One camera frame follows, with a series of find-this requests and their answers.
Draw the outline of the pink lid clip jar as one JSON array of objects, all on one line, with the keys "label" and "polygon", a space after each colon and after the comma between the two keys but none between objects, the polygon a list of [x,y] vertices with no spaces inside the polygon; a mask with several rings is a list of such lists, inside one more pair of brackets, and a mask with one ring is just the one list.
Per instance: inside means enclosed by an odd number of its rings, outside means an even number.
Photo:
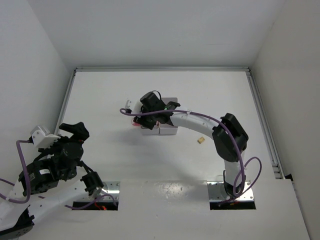
[{"label": "pink lid clip jar", "polygon": [[[141,127],[141,128],[143,128],[143,126],[142,126],[141,124],[135,122],[134,119],[131,120],[131,124],[132,124],[133,126],[135,126],[135,127]],[[157,121],[156,124],[155,124],[155,126],[154,126],[154,128],[159,128],[159,126],[160,126],[160,123]]]}]

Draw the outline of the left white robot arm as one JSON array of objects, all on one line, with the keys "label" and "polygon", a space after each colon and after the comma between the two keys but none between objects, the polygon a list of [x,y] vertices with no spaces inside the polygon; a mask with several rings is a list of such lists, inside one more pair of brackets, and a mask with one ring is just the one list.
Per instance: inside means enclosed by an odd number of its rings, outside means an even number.
[{"label": "left white robot arm", "polygon": [[29,139],[16,141],[22,172],[9,194],[0,196],[2,240],[25,235],[60,206],[72,209],[74,200],[95,199],[104,187],[99,174],[82,161],[90,136],[84,123],[58,128],[71,135],[52,134],[38,125]]}]

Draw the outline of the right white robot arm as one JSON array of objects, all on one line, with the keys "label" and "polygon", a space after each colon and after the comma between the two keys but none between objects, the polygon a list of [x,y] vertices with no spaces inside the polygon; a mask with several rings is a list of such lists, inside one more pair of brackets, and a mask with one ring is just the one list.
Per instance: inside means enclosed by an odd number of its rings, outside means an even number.
[{"label": "right white robot arm", "polygon": [[135,103],[132,112],[138,114],[134,121],[147,129],[156,123],[183,127],[210,137],[217,154],[224,160],[224,189],[231,197],[239,196],[246,180],[242,153],[249,137],[237,118],[226,113],[220,120],[190,111],[177,102],[164,101],[150,91]]}]

